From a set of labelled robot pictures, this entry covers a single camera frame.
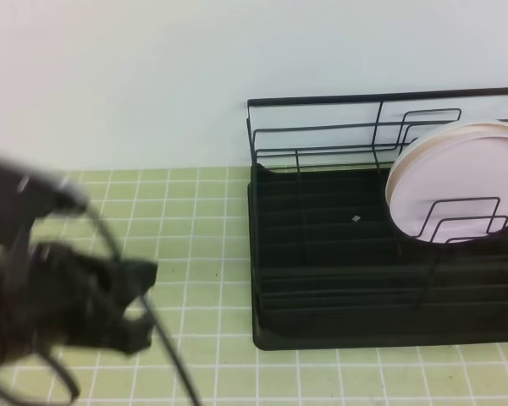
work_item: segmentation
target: black dish rack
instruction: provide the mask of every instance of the black dish rack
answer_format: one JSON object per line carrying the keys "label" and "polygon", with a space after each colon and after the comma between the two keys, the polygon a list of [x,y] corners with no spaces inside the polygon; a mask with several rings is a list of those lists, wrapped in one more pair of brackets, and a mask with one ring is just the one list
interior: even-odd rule
{"label": "black dish rack", "polygon": [[[429,244],[393,224],[384,197],[391,163],[419,129],[474,109],[508,112],[505,103],[508,88],[249,100],[255,344],[302,349],[508,341],[508,217],[498,213],[500,198],[434,202],[432,209],[486,200],[493,211],[440,219],[431,240],[438,227],[455,220],[486,222],[485,237]],[[320,109],[335,106],[352,112],[333,110],[329,123],[320,124]],[[304,123],[308,113],[290,115],[291,107],[310,108],[317,122],[255,123],[259,109]],[[373,119],[351,121],[365,116],[356,107]],[[497,119],[508,122],[506,115]],[[279,144],[259,147],[262,137]],[[493,231],[495,221],[503,225]]]}

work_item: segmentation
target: wire rack frame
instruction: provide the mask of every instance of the wire rack frame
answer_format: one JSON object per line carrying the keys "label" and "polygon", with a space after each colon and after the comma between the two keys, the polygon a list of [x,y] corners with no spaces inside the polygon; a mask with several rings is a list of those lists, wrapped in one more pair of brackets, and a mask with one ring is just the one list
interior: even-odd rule
{"label": "wire rack frame", "polygon": [[[421,100],[432,100],[432,99],[452,99],[452,98],[462,98],[462,97],[483,97],[483,96],[508,96],[508,88],[501,89],[478,89],[478,90],[463,90],[463,91],[432,91],[432,92],[417,92],[417,93],[402,93],[402,94],[388,94],[388,95],[360,95],[360,96],[320,96],[320,97],[291,97],[291,98],[279,98],[279,99],[255,99],[249,100],[247,103],[247,112],[248,116],[246,119],[246,127],[248,132],[249,146],[251,150],[251,161],[252,161],[252,170],[251,170],[251,230],[252,236],[254,237],[254,241],[252,244],[252,259],[253,266],[257,266],[257,260],[259,258],[259,233],[257,232],[257,169],[259,168],[259,159],[260,158],[281,158],[281,157],[293,157],[295,158],[295,166],[284,166],[284,167],[272,167],[271,170],[290,170],[291,168],[295,169],[297,173],[297,181],[301,188],[301,173],[303,170],[309,170],[317,167],[372,167],[378,171],[378,187],[379,193],[381,196],[384,196],[384,188],[385,182],[380,176],[381,170],[383,167],[387,167],[393,161],[380,161],[378,159],[378,154],[383,151],[397,151],[398,155],[403,152],[404,148],[414,142],[416,139],[408,140],[408,136],[410,134],[410,130],[419,127],[419,126],[427,126],[427,125],[442,125],[446,123],[452,123],[454,121],[458,121],[461,119],[462,108],[461,107],[448,107],[448,108],[434,108],[434,109],[416,109],[409,110],[405,112],[401,121],[394,122],[383,122],[380,121],[380,117],[384,108],[384,104],[388,102],[412,102],[412,101],[421,101]],[[336,125],[318,125],[318,126],[305,126],[305,127],[283,127],[283,128],[260,128],[254,129],[251,123],[251,108],[254,107],[282,107],[282,106],[308,106],[308,105],[334,105],[334,104],[356,104],[356,103],[377,103],[378,111],[376,120],[371,123],[343,123]],[[454,112],[456,114],[455,119],[452,120],[417,120],[417,121],[409,121],[409,117],[412,115],[418,114],[430,114],[430,113],[438,113],[438,112]],[[508,123],[508,118],[499,118],[499,121]],[[398,127],[399,132],[395,142],[392,143],[380,143],[377,140],[378,129],[383,127]],[[290,148],[256,148],[257,136],[259,134],[275,134],[275,133],[292,133],[292,132],[307,132],[307,131],[319,131],[319,130],[331,130],[331,129],[357,129],[357,128],[372,128],[373,134],[371,138],[371,142],[368,144],[349,144],[349,145],[330,145],[330,146],[314,146],[314,147],[290,147]],[[300,160],[302,156],[327,156],[327,155],[347,155],[347,154],[372,154],[373,161],[372,162],[364,162],[364,163],[340,163],[340,164],[319,164],[313,166],[301,165]],[[473,196],[473,197],[458,197],[455,199],[443,199],[436,200],[431,205],[428,214],[422,224],[421,230],[418,235],[415,236],[405,236],[402,233],[394,231],[394,240],[396,242],[396,249],[398,251],[398,255],[402,256],[400,249],[400,242],[402,239],[416,239],[418,237],[423,236],[423,233],[426,230],[426,227],[433,215],[433,211],[437,206],[441,206],[443,204],[455,203],[455,202],[465,202],[465,201],[478,201],[478,200],[492,200],[494,205],[494,210],[488,215],[485,216],[469,216],[469,217],[445,217],[438,220],[434,227],[433,234],[431,235],[429,242],[433,242],[437,237],[437,232],[440,230],[441,226],[447,222],[455,222],[455,221],[474,221],[474,220],[489,220],[488,226],[485,230],[485,237],[496,237],[499,239],[507,238],[505,235],[506,226],[508,224],[508,216],[505,214],[499,214],[498,209],[500,207],[500,197],[498,196]],[[389,214],[389,208],[386,205],[386,217],[390,222],[391,215]],[[492,225],[495,219],[503,220],[502,227],[496,232],[492,231]],[[446,240],[442,246],[451,244],[457,241],[476,239],[478,236],[471,237],[459,237],[452,238]],[[426,278],[426,282],[424,284],[421,298],[417,302],[417,306],[420,307],[424,303],[425,298],[427,297],[427,293],[429,289],[432,287],[433,280],[436,276],[438,270],[438,264],[441,263],[442,257],[444,256],[445,250],[440,249],[437,251],[437,255],[433,259],[433,264],[430,266],[430,272],[428,277]],[[260,280],[259,275],[256,275],[257,283],[259,286]]]}

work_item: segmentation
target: white plate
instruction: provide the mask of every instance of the white plate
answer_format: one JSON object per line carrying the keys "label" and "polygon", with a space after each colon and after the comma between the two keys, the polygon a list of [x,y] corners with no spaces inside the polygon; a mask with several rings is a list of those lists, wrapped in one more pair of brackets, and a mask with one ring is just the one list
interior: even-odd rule
{"label": "white plate", "polygon": [[489,217],[496,199],[439,203],[422,228],[436,200],[500,197],[497,214],[508,216],[508,125],[452,123],[425,138],[411,145],[392,167],[386,198],[395,225],[435,243],[462,242],[484,236],[487,230],[499,231],[505,222],[501,218],[492,223],[489,218],[440,222]]}
{"label": "white plate", "polygon": [[385,188],[386,201],[391,201],[391,194],[395,188],[396,183],[399,180],[401,174],[406,168],[414,162],[419,154],[424,153],[428,148],[432,148],[437,144],[447,140],[451,137],[461,136],[463,134],[469,134],[476,131],[475,126],[497,126],[502,131],[508,129],[508,124],[504,124],[500,121],[455,121],[440,125],[433,131],[414,141],[401,152],[401,154],[395,159],[395,162],[389,170],[388,183]]}

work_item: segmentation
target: black cable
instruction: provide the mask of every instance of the black cable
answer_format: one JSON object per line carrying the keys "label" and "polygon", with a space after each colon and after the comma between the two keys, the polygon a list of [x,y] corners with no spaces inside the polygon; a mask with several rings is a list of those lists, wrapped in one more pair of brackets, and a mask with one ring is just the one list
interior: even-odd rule
{"label": "black cable", "polygon": [[[97,231],[102,235],[104,241],[108,245],[108,248],[111,251],[111,256],[113,257],[113,259],[116,261],[120,261],[121,252],[119,245],[115,241],[112,233],[109,231],[108,225],[105,223],[103,218],[93,207],[89,207],[89,209],[87,210],[87,215],[92,220]],[[169,335],[166,333],[166,330],[163,326],[162,321],[159,319],[157,312],[154,310],[154,308],[149,303],[148,299],[144,294],[137,293],[136,296],[139,297],[139,300],[143,305],[143,308],[145,309],[146,313],[151,317],[151,321],[152,324],[154,324],[154,328],[156,329],[158,338],[160,338],[167,353],[171,357],[171,360],[175,365],[175,369],[179,374],[180,380],[182,381],[183,387],[188,393],[191,404],[193,406],[202,406],[202,402],[200,401],[199,396],[197,395],[197,391],[194,387],[194,384],[192,383],[190,374],[186,370],[185,365],[183,364],[182,360],[179,357],[179,354],[175,350],[171,339],[169,339]]]}

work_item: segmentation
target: table surface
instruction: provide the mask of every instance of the table surface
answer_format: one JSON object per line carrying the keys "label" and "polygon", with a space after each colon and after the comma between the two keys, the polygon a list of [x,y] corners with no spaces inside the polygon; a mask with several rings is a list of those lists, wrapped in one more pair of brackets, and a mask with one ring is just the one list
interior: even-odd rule
{"label": "table surface", "polygon": [[[152,302],[173,332],[206,405],[505,406],[508,343],[263,352],[251,339],[247,167],[67,173],[85,185],[124,252],[158,260]],[[46,220],[37,238],[104,253],[86,219]],[[139,313],[132,306],[132,314]],[[126,359],[59,350],[81,386],[79,405],[188,401],[158,342]],[[0,372],[32,396],[64,399],[33,359]]]}

